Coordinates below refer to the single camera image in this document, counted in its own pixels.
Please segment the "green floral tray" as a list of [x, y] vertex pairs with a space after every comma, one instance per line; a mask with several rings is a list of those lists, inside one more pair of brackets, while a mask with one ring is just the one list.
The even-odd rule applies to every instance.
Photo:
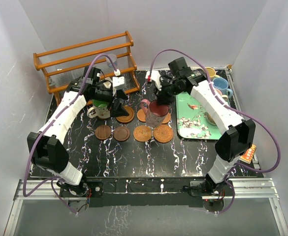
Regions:
[[206, 118], [202, 105], [188, 93], [176, 96], [177, 130], [185, 139], [218, 140], [222, 135]]

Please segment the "woven rattan coaster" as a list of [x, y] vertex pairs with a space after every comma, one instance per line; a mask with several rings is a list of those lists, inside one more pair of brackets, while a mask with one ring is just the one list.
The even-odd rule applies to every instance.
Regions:
[[155, 140], [160, 143], [168, 143], [172, 140], [174, 134], [173, 129], [165, 124], [156, 127], [153, 131]]
[[141, 125], [134, 129], [133, 136], [139, 142], [147, 142], [151, 139], [152, 132], [149, 127]]

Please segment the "light wood coaster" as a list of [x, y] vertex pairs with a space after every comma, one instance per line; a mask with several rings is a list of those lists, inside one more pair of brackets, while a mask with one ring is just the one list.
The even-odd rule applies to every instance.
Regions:
[[167, 113], [164, 120], [162, 121], [162, 124], [167, 124], [168, 122], [170, 122], [170, 120], [171, 120], [171, 114]]
[[137, 118], [140, 122], [146, 122], [146, 115], [142, 109], [140, 109], [136, 115], [137, 115]]

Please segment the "dark walnut coaster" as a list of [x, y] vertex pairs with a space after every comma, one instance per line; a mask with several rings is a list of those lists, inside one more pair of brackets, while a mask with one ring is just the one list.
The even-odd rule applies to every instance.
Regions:
[[119, 142], [124, 142], [130, 137], [130, 131], [127, 127], [119, 126], [114, 130], [113, 137]]
[[106, 140], [111, 136], [111, 127], [108, 125], [100, 125], [95, 130], [95, 136], [99, 140]]

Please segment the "brown ringed wooden saucer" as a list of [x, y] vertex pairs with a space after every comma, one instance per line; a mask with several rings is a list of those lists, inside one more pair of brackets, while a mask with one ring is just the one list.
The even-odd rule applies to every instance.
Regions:
[[128, 115], [116, 117], [116, 120], [120, 123], [129, 123], [134, 119], [134, 110], [129, 106], [124, 106], [124, 108], [128, 112]]

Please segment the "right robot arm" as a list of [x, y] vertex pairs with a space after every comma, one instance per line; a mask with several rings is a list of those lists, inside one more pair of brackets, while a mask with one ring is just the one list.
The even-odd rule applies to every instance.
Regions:
[[204, 66], [193, 71], [183, 57], [175, 59], [168, 66], [173, 79], [164, 78], [160, 73], [153, 71], [147, 75], [147, 78], [155, 83], [157, 103], [170, 105], [176, 95], [187, 92], [200, 102], [221, 133], [221, 137], [215, 143], [217, 155], [212, 168], [206, 174], [204, 182], [193, 187], [198, 192], [217, 195], [228, 183], [230, 170], [240, 156], [252, 146], [256, 124], [231, 110], [214, 90]]

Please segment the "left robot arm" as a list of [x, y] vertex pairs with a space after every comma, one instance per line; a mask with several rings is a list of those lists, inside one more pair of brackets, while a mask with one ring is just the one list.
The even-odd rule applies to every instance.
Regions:
[[63, 143], [77, 115], [90, 100], [107, 103], [110, 117], [128, 115], [122, 105], [127, 96], [120, 88], [125, 83], [120, 71], [115, 69], [111, 79], [101, 80], [100, 76], [99, 68], [85, 67], [84, 74], [68, 84], [61, 103], [46, 124], [27, 137], [31, 163], [52, 173], [61, 181], [61, 188], [76, 196], [87, 193], [87, 178], [70, 163]]

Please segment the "orange wooden shelf rack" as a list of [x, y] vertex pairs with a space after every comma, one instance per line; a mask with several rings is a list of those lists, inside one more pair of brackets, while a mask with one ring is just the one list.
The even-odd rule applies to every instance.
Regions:
[[49, 94], [53, 94], [56, 104], [62, 100], [61, 93], [73, 79], [81, 77], [84, 68], [101, 54], [115, 54], [117, 68], [126, 76], [126, 94], [137, 92], [140, 84], [135, 76], [137, 66], [132, 56], [133, 38], [129, 31], [94, 39], [42, 53], [33, 53], [33, 63], [37, 71], [42, 71]]

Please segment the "brown stoneware mug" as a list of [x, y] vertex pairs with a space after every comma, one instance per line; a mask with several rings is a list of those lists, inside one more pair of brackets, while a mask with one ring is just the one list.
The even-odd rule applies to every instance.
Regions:
[[214, 121], [214, 119], [210, 116], [210, 114], [208, 112], [205, 112], [205, 117], [206, 120], [213, 126], [216, 126], [216, 123]]

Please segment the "green inside mug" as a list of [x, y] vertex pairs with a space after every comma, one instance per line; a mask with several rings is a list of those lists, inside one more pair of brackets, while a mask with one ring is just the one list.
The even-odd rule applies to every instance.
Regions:
[[89, 118], [100, 118], [100, 119], [107, 119], [110, 117], [110, 111], [108, 110], [108, 102], [99, 101], [99, 100], [92, 100], [93, 105], [87, 111], [87, 117]]

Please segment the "pink halloween mug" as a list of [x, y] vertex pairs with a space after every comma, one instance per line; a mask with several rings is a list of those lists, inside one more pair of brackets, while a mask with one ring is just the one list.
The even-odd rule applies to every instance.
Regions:
[[144, 111], [146, 125], [151, 128], [160, 126], [169, 112], [169, 106], [159, 105], [157, 100], [143, 99], [140, 107]]

